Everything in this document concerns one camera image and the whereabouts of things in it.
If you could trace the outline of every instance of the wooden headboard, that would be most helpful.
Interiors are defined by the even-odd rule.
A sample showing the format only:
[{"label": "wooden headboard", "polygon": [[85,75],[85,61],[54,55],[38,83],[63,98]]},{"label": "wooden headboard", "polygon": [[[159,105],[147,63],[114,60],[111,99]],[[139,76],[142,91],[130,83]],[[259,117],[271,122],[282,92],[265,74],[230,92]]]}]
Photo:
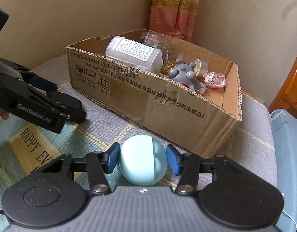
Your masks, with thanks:
[{"label": "wooden headboard", "polygon": [[277,108],[287,110],[297,118],[297,57],[278,95],[268,107],[268,111],[272,113]]}]

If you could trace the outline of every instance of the light blue sphere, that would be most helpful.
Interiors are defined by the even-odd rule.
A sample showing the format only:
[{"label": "light blue sphere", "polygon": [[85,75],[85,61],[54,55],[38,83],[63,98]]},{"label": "light blue sphere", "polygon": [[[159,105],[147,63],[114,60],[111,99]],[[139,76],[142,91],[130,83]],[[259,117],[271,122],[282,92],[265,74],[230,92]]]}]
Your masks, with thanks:
[{"label": "light blue sphere", "polygon": [[136,135],[121,146],[119,168],[132,184],[150,186],[159,182],[167,171],[167,154],[163,145],[148,135]]}]

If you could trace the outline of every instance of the open cardboard box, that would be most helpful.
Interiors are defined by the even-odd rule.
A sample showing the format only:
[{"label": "open cardboard box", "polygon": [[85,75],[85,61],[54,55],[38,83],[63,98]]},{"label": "open cardboard box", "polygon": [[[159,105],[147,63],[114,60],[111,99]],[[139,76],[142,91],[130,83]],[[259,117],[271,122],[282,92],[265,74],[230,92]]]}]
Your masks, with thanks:
[{"label": "open cardboard box", "polygon": [[[120,36],[140,41],[143,31]],[[222,72],[225,88],[200,96],[166,77],[107,58],[103,55],[114,36],[66,47],[71,85],[97,104],[193,153],[211,157],[242,119],[237,65],[192,43],[162,36],[171,41],[171,50],[206,61],[209,72]]]}]

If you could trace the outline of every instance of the beige wall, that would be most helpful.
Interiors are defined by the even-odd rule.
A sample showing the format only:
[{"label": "beige wall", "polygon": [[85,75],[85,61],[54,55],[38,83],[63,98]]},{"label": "beige wall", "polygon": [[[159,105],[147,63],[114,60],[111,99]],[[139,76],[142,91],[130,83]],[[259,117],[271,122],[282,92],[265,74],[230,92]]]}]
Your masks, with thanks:
[{"label": "beige wall", "polygon": [[92,36],[148,27],[152,0],[0,0],[0,57],[33,68]]},{"label": "beige wall", "polygon": [[192,41],[237,63],[268,106],[297,55],[297,0],[200,0]]}]

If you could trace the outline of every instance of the gray toy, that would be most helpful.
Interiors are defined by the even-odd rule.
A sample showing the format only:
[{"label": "gray toy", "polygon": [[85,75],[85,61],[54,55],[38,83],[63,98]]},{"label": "gray toy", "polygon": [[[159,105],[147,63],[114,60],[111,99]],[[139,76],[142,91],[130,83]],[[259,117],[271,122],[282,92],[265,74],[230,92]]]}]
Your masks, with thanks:
[{"label": "gray toy", "polygon": [[196,64],[194,62],[191,62],[189,65],[182,63],[182,60],[180,59],[177,59],[175,62],[177,66],[168,71],[170,79],[177,83],[186,84],[187,87],[193,91],[203,88],[196,78],[196,74],[194,72]]}]

